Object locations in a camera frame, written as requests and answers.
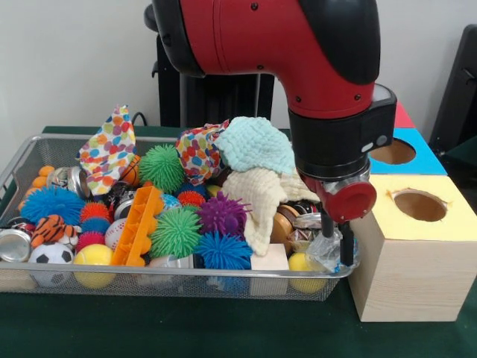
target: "orange spiky ball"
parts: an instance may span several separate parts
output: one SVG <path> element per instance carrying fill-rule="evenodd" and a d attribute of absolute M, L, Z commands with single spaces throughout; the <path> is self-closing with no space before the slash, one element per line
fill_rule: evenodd
<path fill-rule="evenodd" d="M 200 207 L 203 203 L 206 202 L 206 199 L 201 194 L 192 190 L 181 192 L 177 196 L 177 200 L 179 200 L 179 202 L 184 206 L 193 205 L 195 207 Z"/>
<path fill-rule="evenodd" d="M 83 207 L 80 214 L 81 222 L 92 218 L 103 218 L 111 222 L 110 211 L 103 203 L 86 203 Z"/>

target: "green spiky ball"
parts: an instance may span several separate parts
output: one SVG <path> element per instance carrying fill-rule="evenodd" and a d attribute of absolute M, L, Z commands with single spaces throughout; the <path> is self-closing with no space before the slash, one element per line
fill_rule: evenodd
<path fill-rule="evenodd" d="M 156 145 L 139 162 L 141 183 L 151 181 L 166 194 L 178 190 L 184 182 L 184 169 L 173 145 Z"/>
<path fill-rule="evenodd" d="M 194 253 L 199 243 L 199 216 L 182 207 L 163 213 L 151 235 L 151 257 L 174 255 L 178 258 Z"/>

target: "metal basket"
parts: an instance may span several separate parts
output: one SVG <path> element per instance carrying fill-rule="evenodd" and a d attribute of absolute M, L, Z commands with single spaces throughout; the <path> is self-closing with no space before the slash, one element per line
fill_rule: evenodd
<path fill-rule="evenodd" d="M 4 209 L 0 225 L 19 215 L 17 207 L 42 166 L 77 165 L 75 155 L 88 139 L 84 135 L 42 134 L 25 141 L 0 175 L 0 205 Z M 138 154 L 174 141 L 138 137 Z M 338 274 L 318 274 L 1 262 L 0 292 L 324 301 L 338 280 L 351 272 L 351 268 Z"/>

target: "cream washcloth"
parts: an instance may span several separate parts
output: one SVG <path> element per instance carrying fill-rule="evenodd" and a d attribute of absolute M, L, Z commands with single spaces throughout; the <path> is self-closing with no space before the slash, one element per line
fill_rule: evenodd
<path fill-rule="evenodd" d="M 274 216 L 280 203 L 287 201 L 319 201 L 316 194 L 308 190 L 296 169 L 292 175 L 281 174 L 269 169 L 254 168 L 246 172 L 232 172 L 222 191 L 231 199 L 242 199 L 252 210 L 247 213 L 244 236 L 247 244 L 259 256 L 267 254 Z"/>

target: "polka dot cloth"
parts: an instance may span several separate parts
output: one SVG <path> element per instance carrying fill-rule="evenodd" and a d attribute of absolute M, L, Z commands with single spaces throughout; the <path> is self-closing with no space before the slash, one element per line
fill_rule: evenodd
<path fill-rule="evenodd" d="M 136 154 L 136 137 L 127 106 L 117 107 L 99 131 L 83 145 L 76 159 L 88 174 L 93 195 L 110 191 Z"/>
<path fill-rule="evenodd" d="M 229 121 L 220 125 L 206 124 L 181 133 L 176 141 L 180 162 L 190 183 L 202 184 L 217 177 L 225 168 L 214 141 L 229 126 Z"/>

